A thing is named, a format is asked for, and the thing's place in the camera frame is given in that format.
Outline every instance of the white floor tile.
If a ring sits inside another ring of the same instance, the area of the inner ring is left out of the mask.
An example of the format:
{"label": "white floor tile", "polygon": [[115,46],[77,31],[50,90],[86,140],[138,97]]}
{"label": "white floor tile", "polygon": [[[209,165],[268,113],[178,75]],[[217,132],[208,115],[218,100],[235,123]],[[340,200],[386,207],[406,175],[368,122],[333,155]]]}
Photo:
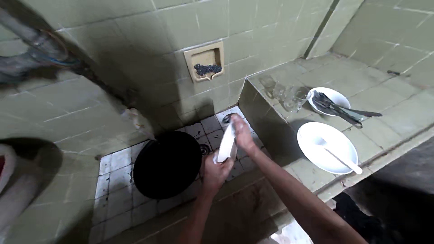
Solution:
{"label": "white floor tile", "polygon": [[110,172],[110,182],[108,184],[108,191],[110,194],[113,191],[132,184],[131,170],[132,165],[128,165]]}
{"label": "white floor tile", "polygon": [[107,195],[109,192],[110,174],[101,175],[96,183],[95,199]]}
{"label": "white floor tile", "polygon": [[244,118],[243,120],[244,120],[244,122],[249,126],[249,130],[250,130],[251,132],[253,132],[253,128],[252,128],[252,126],[250,125],[250,123],[247,121],[247,119]]}
{"label": "white floor tile", "polygon": [[240,161],[235,161],[235,163],[233,164],[233,168],[230,171],[229,176],[227,177],[226,181],[230,181],[242,173],[244,173],[244,170],[243,170],[243,167],[241,166]]}
{"label": "white floor tile", "polygon": [[204,128],[205,134],[209,134],[213,131],[221,129],[220,123],[217,120],[217,117],[215,115],[208,117],[206,119],[203,119],[201,121],[201,124]]}
{"label": "white floor tile", "polygon": [[257,165],[249,157],[245,157],[245,158],[241,159],[240,163],[243,166],[243,170],[245,172],[250,171],[250,170],[257,167]]}
{"label": "white floor tile", "polygon": [[122,151],[118,151],[112,154],[110,160],[110,172],[116,169],[123,168],[131,164],[131,148],[125,148]]}
{"label": "white floor tile", "polygon": [[199,144],[205,144],[205,145],[209,146],[210,149],[211,149],[211,144],[210,144],[210,142],[208,141],[208,137],[207,137],[206,135],[203,135],[203,136],[199,137],[199,138],[196,139],[196,140],[197,140],[197,142],[198,142]]}
{"label": "white floor tile", "polygon": [[157,200],[149,201],[133,209],[133,226],[157,216]]}
{"label": "white floor tile", "polygon": [[131,185],[132,192],[133,192],[133,207],[137,207],[147,201],[150,201],[151,199],[148,197],[145,197],[142,193],[140,193],[135,185]]}
{"label": "white floor tile", "polygon": [[134,163],[137,159],[138,154],[143,149],[143,147],[149,142],[149,140],[145,142],[141,142],[131,147],[131,162]]}
{"label": "white floor tile", "polygon": [[211,149],[215,151],[220,147],[221,139],[223,138],[223,130],[217,130],[213,133],[207,135],[208,141],[210,142]]}
{"label": "white floor tile", "polygon": [[245,117],[244,117],[244,114],[241,112],[241,110],[240,110],[240,108],[239,108],[238,106],[235,106],[235,107],[231,108],[230,111],[231,111],[232,113],[237,113],[237,114],[238,114],[239,116],[241,116],[242,118],[245,118]]}
{"label": "white floor tile", "polygon": [[253,141],[255,142],[255,144],[259,148],[262,148],[264,146],[264,144],[262,143],[261,139],[259,139],[259,136],[256,134],[256,132],[252,132],[252,138],[253,138]]}
{"label": "white floor tile", "polygon": [[98,244],[102,242],[105,223],[100,223],[90,229],[88,244]]}
{"label": "white floor tile", "polygon": [[178,206],[179,204],[182,203],[182,197],[181,194],[174,196],[172,198],[168,198],[168,199],[163,199],[158,201],[157,203],[157,209],[158,209],[158,213],[162,214],[164,212],[169,211],[170,209]]}
{"label": "white floor tile", "polygon": [[108,196],[95,199],[93,205],[92,225],[99,224],[107,219],[107,210],[109,208]]}
{"label": "white floor tile", "polygon": [[242,149],[242,148],[238,148],[237,150],[237,159],[240,160],[244,157],[247,157],[247,153]]}
{"label": "white floor tile", "polygon": [[112,159],[112,155],[106,155],[101,158],[99,163],[99,175],[104,175],[110,172],[110,160]]}
{"label": "white floor tile", "polygon": [[133,207],[131,186],[110,192],[108,197],[108,219],[123,212],[129,211]]}
{"label": "white floor tile", "polygon": [[182,201],[189,201],[196,198],[202,187],[201,180],[195,180],[185,191],[181,193]]}
{"label": "white floor tile", "polygon": [[185,131],[196,139],[205,135],[205,131],[201,123],[186,126]]}
{"label": "white floor tile", "polygon": [[226,110],[226,111],[223,111],[223,112],[220,112],[220,113],[216,114],[216,117],[217,117],[217,119],[218,119],[218,122],[220,123],[220,125],[221,125],[222,127],[226,125],[225,123],[222,122],[223,118],[224,118],[226,115],[230,114],[230,113],[232,113],[232,112],[230,111],[230,109],[228,109],[228,110]]}
{"label": "white floor tile", "polygon": [[269,158],[271,158],[271,155],[266,148],[262,148],[261,151],[264,152],[265,155],[267,155]]}
{"label": "white floor tile", "polygon": [[120,214],[105,222],[104,240],[107,240],[132,226],[131,211]]}

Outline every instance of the tiled countertop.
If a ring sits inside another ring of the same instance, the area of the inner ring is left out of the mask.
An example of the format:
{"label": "tiled countertop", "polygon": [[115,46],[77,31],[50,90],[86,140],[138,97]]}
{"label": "tiled countertop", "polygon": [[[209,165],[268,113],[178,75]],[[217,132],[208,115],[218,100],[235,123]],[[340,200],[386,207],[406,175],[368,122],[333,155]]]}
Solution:
{"label": "tiled countertop", "polygon": [[[296,60],[248,78],[262,97],[296,132],[305,122],[315,121],[342,131],[354,144],[362,175],[334,175],[305,158],[284,168],[324,201],[354,185],[433,135],[434,90],[412,86],[405,78],[392,76],[363,63],[329,54]],[[345,95],[352,109],[380,112],[382,117],[365,120],[358,129],[340,117],[320,115],[307,102],[298,113],[287,112],[273,98],[278,80],[287,86],[327,87]]]}

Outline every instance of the hand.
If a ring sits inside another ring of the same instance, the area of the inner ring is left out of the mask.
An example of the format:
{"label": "hand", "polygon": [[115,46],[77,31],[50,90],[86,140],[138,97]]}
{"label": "hand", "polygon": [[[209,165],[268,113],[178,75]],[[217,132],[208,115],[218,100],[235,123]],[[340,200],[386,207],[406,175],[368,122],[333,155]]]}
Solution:
{"label": "hand", "polygon": [[231,120],[235,125],[237,145],[240,146],[247,153],[254,150],[257,146],[253,141],[252,132],[250,132],[249,126],[238,114],[233,114],[231,116]]}
{"label": "hand", "polygon": [[233,159],[228,158],[223,163],[214,164],[213,157],[217,152],[202,158],[204,165],[203,189],[207,193],[217,194],[233,167]]}

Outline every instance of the black pan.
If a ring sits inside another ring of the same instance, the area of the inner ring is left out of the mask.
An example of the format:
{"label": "black pan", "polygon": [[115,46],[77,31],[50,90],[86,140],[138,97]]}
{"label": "black pan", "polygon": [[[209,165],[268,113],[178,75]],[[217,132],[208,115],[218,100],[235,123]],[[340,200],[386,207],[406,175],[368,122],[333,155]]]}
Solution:
{"label": "black pan", "polygon": [[148,198],[174,197],[193,183],[201,159],[201,147],[193,136],[168,132],[140,151],[133,169],[135,185]]}

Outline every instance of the dish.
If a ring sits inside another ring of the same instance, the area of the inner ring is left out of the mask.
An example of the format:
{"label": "dish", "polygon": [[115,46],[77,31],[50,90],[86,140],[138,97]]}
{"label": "dish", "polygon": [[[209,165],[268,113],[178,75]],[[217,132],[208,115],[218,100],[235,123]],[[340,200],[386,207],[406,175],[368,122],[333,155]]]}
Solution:
{"label": "dish", "polygon": [[350,102],[341,93],[339,93],[333,89],[326,88],[326,87],[316,87],[316,88],[312,88],[310,90],[310,92],[312,93],[312,96],[309,98],[308,101],[309,101],[310,105],[313,107],[313,109],[320,114],[329,115],[329,116],[336,116],[336,115],[324,113],[324,112],[318,110],[318,108],[315,106],[315,104],[313,104],[313,101],[312,101],[314,91],[324,93],[324,95],[326,95],[328,98],[330,98],[330,100],[332,100],[336,105],[339,105],[339,106],[347,108],[347,109],[351,108]]}
{"label": "dish", "polygon": [[320,150],[318,140],[327,141],[328,148],[342,160],[358,165],[357,151],[351,141],[339,130],[319,122],[308,122],[302,125],[297,132],[297,142],[304,155],[316,166],[337,175],[352,172],[335,157],[325,150]]}

